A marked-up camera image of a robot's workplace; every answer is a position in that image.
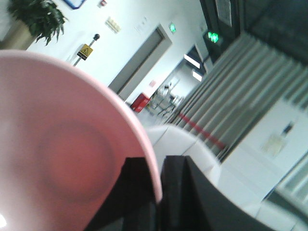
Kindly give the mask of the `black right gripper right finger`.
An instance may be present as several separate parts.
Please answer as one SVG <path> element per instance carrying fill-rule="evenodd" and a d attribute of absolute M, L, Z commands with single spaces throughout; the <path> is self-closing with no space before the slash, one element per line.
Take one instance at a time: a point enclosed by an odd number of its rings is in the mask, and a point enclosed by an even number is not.
<path fill-rule="evenodd" d="M 161 173 L 161 230 L 269 231 L 227 199 L 188 156 L 167 156 Z"/>

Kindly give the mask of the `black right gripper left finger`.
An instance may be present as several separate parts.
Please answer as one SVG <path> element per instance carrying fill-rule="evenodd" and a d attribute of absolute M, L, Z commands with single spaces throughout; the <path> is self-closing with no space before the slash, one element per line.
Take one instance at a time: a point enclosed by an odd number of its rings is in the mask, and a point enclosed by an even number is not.
<path fill-rule="evenodd" d="M 126 158 L 120 175 L 86 231 L 156 231 L 157 207 L 143 157 Z"/>

